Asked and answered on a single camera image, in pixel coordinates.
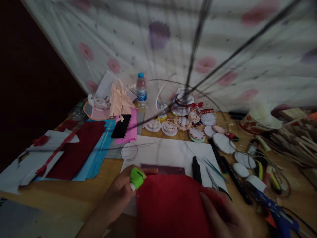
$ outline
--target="red felt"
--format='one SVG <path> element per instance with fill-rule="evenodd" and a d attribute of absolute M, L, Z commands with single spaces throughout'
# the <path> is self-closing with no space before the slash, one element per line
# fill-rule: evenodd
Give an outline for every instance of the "red felt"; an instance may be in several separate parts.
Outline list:
<path fill-rule="evenodd" d="M 187 175 L 149 175 L 137 191 L 136 238 L 214 237 L 199 192 L 217 208 L 224 198 Z"/>
<path fill-rule="evenodd" d="M 57 131 L 65 131 L 65 129 L 72 130 L 79 121 L 66 120 L 64 123 L 58 128 Z"/>
<path fill-rule="evenodd" d="M 76 133 L 79 142 L 67 143 L 64 153 L 47 174 L 48 178 L 72 180 L 88 159 L 105 131 L 105 122 L 85 122 Z"/>

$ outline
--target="phone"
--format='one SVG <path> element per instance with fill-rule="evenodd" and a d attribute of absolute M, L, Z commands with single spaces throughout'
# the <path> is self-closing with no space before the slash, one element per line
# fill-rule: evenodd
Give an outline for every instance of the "phone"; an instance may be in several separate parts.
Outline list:
<path fill-rule="evenodd" d="M 131 115 L 122 115 L 124 120 L 123 122 L 118 121 L 115 128 L 113 129 L 111 138 L 119 138 L 123 139 L 125 138 L 126 132 L 128 130 L 130 120 L 131 120 Z"/>

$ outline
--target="black marker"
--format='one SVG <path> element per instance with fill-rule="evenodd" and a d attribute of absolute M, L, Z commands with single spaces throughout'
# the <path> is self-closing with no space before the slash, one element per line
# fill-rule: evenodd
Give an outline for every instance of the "black marker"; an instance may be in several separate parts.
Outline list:
<path fill-rule="evenodd" d="M 193 157 L 192 170 L 193 170 L 193 178 L 202 185 L 200 165 L 198 164 L 196 156 Z"/>
<path fill-rule="evenodd" d="M 218 152 L 218 149 L 217 149 L 217 146 L 215 145 L 214 141 L 212 140 L 212 138 L 209 138 L 208 140 L 209 144 L 211 145 L 211 148 L 215 154 L 215 157 L 216 157 L 216 160 L 217 160 L 217 163 L 221 169 L 221 172 L 224 173 L 224 174 L 228 174 L 228 171 L 224 165 L 224 163 L 222 162 L 221 158 L 220 158 L 220 154 Z"/>
<path fill-rule="evenodd" d="M 233 169 L 231 168 L 229 162 L 226 160 L 225 157 L 221 157 L 224 165 L 226 166 L 228 173 L 230 175 L 230 177 L 232 178 L 234 184 L 236 185 L 238 191 L 240 192 L 240 194 L 242 195 L 244 201 L 248 204 L 248 205 L 252 205 L 253 202 L 251 201 L 249 195 L 247 194 L 247 191 L 245 190 L 245 188 L 242 186 L 242 183 L 240 182 L 240 180 L 238 179 L 237 175 L 234 173 Z"/>

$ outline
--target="dark wall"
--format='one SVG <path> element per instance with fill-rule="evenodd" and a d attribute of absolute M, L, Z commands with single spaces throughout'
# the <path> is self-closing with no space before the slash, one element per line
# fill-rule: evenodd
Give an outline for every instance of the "dark wall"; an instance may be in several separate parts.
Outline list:
<path fill-rule="evenodd" d="M 2 171 L 86 94 L 19 0 L 3 2 L 0 21 Z"/>

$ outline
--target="floral fabric backdrop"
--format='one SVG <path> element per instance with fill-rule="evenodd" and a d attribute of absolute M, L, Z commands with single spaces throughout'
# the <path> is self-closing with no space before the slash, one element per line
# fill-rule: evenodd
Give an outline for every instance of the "floral fabric backdrop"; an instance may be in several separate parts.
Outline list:
<path fill-rule="evenodd" d="M 191 75 L 195 86 L 290 0 L 214 0 Z M 23 0 L 87 93 L 106 70 L 131 87 L 137 73 L 164 79 L 170 102 L 186 82 L 202 0 Z M 317 11 L 303 0 L 289 15 L 198 87 L 222 111 L 251 99 L 276 108 L 317 106 Z M 196 102 L 210 103 L 199 92 Z"/>

